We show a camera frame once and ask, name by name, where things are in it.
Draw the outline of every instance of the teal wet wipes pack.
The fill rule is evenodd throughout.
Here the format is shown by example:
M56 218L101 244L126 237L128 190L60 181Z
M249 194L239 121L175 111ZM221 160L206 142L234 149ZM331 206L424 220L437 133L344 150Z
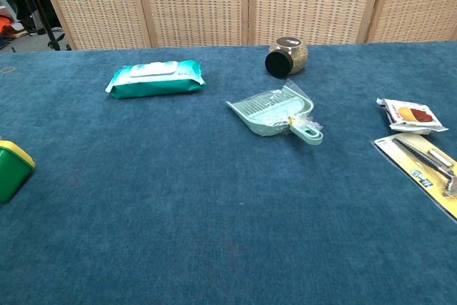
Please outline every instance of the teal wet wipes pack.
M105 91L123 99L197 91L204 86L200 63L185 60L124 66L114 74Z

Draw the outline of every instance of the table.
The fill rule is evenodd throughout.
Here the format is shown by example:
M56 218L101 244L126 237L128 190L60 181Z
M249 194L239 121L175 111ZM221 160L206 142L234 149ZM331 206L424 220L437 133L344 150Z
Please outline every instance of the table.
M3 304L452 304L457 225L372 146L428 104L457 156L457 42L311 46L324 142L227 107L281 88L265 46L0 55L0 135L37 170L0 207ZM124 64L197 59L195 94L118 100Z

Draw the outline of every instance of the glass jar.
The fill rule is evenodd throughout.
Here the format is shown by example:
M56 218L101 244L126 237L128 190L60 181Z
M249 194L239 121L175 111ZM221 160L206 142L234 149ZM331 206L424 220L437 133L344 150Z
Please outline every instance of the glass jar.
M266 70L276 78L301 71L308 59L308 47L300 39L281 37L270 45L265 58Z

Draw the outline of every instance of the yellow lid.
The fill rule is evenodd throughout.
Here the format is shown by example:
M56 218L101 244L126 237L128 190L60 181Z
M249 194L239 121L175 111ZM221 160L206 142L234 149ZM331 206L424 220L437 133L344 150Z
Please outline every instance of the yellow lid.
M28 155L24 150L22 150L20 146L17 146L11 141L4 141L3 139L0 139L0 149L2 148L9 150L12 153L15 153L18 157L23 159L24 162L26 162L32 168L35 168L34 160L30 157L30 155Z

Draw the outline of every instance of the dustpan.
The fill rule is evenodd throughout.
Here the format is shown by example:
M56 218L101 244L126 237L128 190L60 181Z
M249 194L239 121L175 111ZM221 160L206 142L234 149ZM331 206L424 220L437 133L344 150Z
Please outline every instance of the dustpan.
M227 104L255 134L273 136L290 130L308 144L320 144L323 134L306 120L314 104L291 86L296 85L289 82L280 90L263 92L233 104L227 101Z

